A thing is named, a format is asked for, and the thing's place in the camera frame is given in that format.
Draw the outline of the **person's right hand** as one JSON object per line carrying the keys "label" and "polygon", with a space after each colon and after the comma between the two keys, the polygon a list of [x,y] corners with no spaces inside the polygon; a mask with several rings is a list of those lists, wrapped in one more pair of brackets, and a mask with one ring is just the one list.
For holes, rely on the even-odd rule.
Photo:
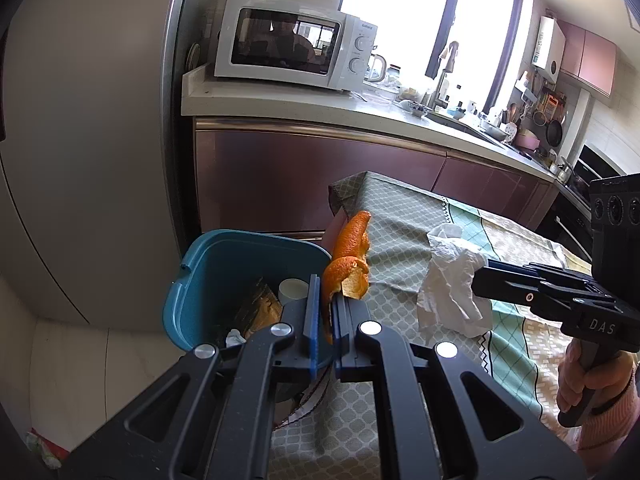
{"label": "person's right hand", "polygon": [[586,389],[600,391],[595,406],[599,406],[616,398],[622,393],[634,372],[634,356],[628,352],[620,352],[615,359],[586,372],[580,365],[582,344],[573,339],[567,346],[564,358],[559,364],[559,389],[556,404],[561,412],[566,413],[582,400]]}

